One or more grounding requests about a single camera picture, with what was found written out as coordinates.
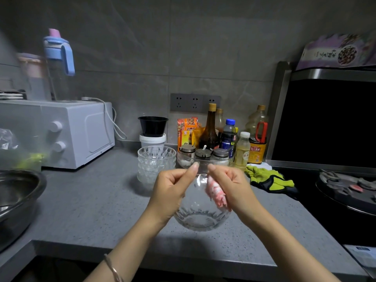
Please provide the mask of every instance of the white plastic tub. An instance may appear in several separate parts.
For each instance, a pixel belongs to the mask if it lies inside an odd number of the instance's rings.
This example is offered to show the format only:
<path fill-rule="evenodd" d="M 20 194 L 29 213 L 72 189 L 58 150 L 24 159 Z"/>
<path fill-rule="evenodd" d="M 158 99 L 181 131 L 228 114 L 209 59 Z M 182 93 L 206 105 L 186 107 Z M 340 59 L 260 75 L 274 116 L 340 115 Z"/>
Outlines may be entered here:
<path fill-rule="evenodd" d="M 140 135 L 141 147 L 145 146 L 164 146 L 166 142 L 166 134 L 164 133 L 161 137 L 148 137 Z"/>

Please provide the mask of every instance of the white lid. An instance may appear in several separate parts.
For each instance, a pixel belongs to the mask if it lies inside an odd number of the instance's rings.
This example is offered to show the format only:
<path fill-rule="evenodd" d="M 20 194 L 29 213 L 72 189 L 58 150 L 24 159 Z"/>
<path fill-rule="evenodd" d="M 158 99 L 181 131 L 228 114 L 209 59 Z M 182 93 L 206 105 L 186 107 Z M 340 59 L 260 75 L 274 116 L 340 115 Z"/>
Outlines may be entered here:
<path fill-rule="evenodd" d="M 240 137 L 249 138 L 251 134 L 249 132 L 241 132 Z"/>
<path fill-rule="evenodd" d="M 164 133 L 160 137 L 150 137 L 150 136 L 143 136 L 140 135 L 140 142 L 145 142 L 145 143 L 155 143 L 155 144 L 161 144 L 162 142 L 166 141 L 166 134 Z"/>

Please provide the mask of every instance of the yellow bottle cap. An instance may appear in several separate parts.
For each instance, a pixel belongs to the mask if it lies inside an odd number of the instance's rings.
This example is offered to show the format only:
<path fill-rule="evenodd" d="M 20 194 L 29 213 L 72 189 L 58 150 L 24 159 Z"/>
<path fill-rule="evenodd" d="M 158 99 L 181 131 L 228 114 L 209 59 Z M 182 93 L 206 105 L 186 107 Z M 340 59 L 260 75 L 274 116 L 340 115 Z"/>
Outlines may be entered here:
<path fill-rule="evenodd" d="M 217 109 L 217 104 L 209 104 L 209 112 L 215 112 Z"/>

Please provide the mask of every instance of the metal basin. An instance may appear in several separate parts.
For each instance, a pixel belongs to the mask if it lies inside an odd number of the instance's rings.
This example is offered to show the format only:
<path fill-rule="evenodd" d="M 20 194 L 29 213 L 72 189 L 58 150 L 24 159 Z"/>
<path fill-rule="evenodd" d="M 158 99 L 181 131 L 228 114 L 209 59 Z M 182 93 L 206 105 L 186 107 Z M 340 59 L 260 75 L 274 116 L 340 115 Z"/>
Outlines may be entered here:
<path fill-rule="evenodd" d="M 10 245 L 34 218 L 35 201 L 47 180 L 28 170 L 0 170 L 0 251 Z"/>

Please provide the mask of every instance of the silver bracelet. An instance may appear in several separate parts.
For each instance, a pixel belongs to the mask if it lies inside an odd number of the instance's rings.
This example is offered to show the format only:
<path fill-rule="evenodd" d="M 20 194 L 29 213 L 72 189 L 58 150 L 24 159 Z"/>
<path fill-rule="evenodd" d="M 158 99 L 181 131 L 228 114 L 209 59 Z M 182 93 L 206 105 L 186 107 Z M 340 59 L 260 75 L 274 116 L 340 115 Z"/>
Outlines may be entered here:
<path fill-rule="evenodd" d="M 112 267 L 112 263 L 111 263 L 111 260 L 110 258 L 107 256 L 107 254 L 105 254 L 105 262 L 108 266 L 108 268 L 110 268 L 110 270 L 112 271 L 112 274 L 114 275 L 114 279 L 116 282 L 124 282 L 124 280 L 120 277 L 120 275 L 117 273 L 116 269 L 114 267 Z"/>

